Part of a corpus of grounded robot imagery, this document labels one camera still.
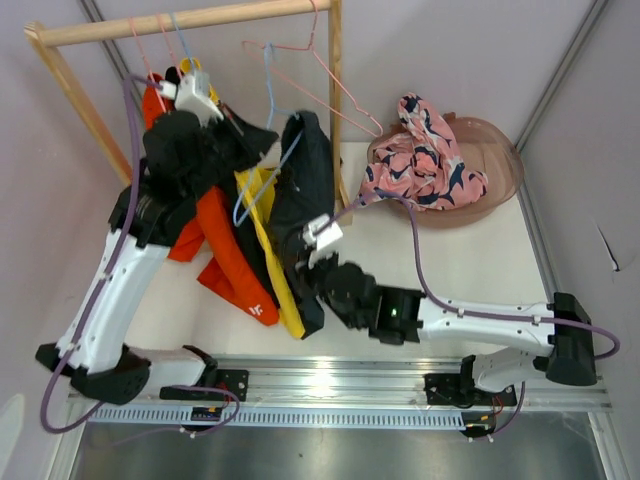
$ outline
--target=metal floor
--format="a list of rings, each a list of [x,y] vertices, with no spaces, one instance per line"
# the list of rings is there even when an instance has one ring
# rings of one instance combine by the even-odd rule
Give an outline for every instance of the metal floor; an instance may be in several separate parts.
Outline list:
[[[457,432],[229,427],[191,440],[89,424],[72,479],[605,479],[587,414],[524,413],[493,444]]]

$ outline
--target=white wall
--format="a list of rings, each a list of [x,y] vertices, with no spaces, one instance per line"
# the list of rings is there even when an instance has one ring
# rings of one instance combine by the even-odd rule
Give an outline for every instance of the white wall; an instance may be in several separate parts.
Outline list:
[[[239,3],[230,0],[98,0],[107,18],[149,15],[172,9]],[[395,106],[409,90],[433,102],[443,113],[455,110],[495,123],[515,139],[590,0],[344,0],[343,74],[360,105],[386,128],[397,121]],[[318,24],[317,50],[327,58],[327,15]],[[220,95],[247,120],[264,124],[269,112],[260,64],[243,54],[241,41],[305,46],[311,15],[189,30],[186,38]],[[181,54],[178,37],[171,34]],[[160,35],[142,39],[152,68],[170,64]],[[127,62],[144,71],[133,39],[119,41]],[[312,57],[278,52],[278,66],[320,98],[328,95],[328,78]],[[293,87],[274,79],[279,105],[289,109],[315,104]],[[345,112],[355,118],[354,110]],[[328,116],[322,116],[328,125]],[[278,119],[278,131],[284,126]],[[347,140],[367,134],[345,126]]]
[[[563,289],[622,339],[601,362],[631,478],[640,478],[640,2],[611,2],[525,149],[528,182]],[[614,273],[598,227],[620,272]]]
[[[40,427],[48,375],[34,354],[40,343],[55,341],[75,314],[120,189],[22,33],[23,25],[36,19],[52,25],[82,21],[74,2],[48,0],[5,2],[0,15],[0,411],[15,394],[26,400],[22,434],[3,477],[11,480],[41,478],[48,466],[56,438]],[[122,95],[99,47],[65,52],[118,137],[126,140],[126,131],[117,129]],[[59,400],[51,408],[58,424]],[[11,434],[0,431],[0,444]]]

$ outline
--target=table surface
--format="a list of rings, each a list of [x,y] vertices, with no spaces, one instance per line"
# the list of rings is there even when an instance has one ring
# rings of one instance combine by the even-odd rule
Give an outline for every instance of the table surface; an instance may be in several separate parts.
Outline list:
[[[367,144],[342,144],[351,198],[366,164]],[[342,261],[353,261],[379,284],[419,288],[411,226],[386,202],[356,212],[344,227]],[[439,295],[483,303],[545,301],[538,266],[517,198],[487,217],[455,229],[419,228],[426,281]],[[328,309],[325,327],[306,340],[281,325],[265,327],[197,281],[211,258],[205,247],[188,264],[167,260],[151,282],[127,333],[131,346],[173,349],[192,344],[217,355],[417,360],[491,353],[492,345],[438,341],[381,345],[366,331],[348,330]]]

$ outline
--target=pink patterned cloth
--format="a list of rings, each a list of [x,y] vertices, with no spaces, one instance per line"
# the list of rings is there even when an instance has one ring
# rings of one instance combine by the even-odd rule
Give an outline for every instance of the pink patterned cloth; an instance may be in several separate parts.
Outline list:
[[[394,192],[422,211],[459,208],[487,193],[487,176],[465,168],[451,128],[432,105],[408,93],[398,102],[398,115],[406,133],[373,147],[376,163],[367,166],[360,195]]]

